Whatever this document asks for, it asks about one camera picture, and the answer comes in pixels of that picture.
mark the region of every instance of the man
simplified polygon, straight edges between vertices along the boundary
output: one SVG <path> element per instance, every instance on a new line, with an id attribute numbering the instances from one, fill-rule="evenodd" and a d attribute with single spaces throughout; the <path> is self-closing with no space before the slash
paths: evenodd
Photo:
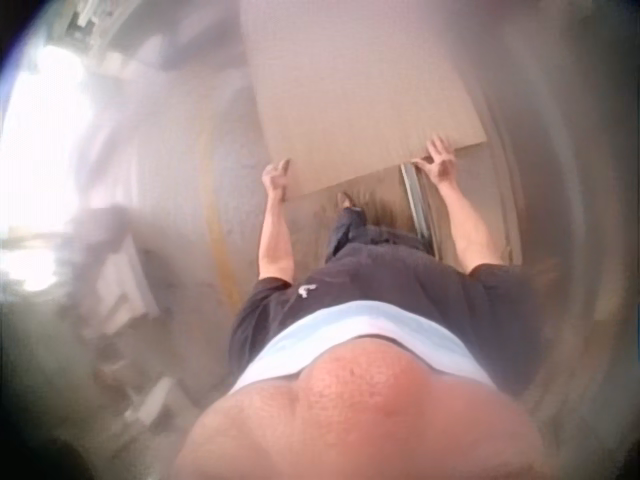
<path id="1" fill-rule="evenodd" d="M 178 478 L 546 478 L 511 399 L 535 374 L 540 326 L 436 137 L 416 159 L 447 205 L 465 274 L 410 236 L 366 226 L 346 195 L 326 265 L 293 287 L 286 167 L 263 175 L 259 280 L 236 321 L 231 392 L 198 420 Z"/>

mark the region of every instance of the cardboard sheet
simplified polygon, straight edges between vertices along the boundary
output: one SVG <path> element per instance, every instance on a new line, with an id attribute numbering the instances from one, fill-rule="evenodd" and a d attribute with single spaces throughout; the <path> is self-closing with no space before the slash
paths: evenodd
<path id="1" fill-rule="evenodd" d="M 406 162 L 432 133 L 486 140 L 422 0 L 243 0 L 266 142 L 289 198 Z"/>

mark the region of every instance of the leg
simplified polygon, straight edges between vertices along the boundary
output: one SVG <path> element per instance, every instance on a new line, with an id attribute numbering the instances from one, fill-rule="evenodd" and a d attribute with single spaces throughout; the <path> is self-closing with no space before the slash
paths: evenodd
<path id="1" fill-rule="evenodd" d="M 344 208 L 340 212 L 336 225 L 329 236 L 325 262 L 329 262 L 335 257 L 349 243 L 356 231 L 367 226 L 367 216 L 364 210 L 354 207 L 348 197 L 340 203 Z"/>

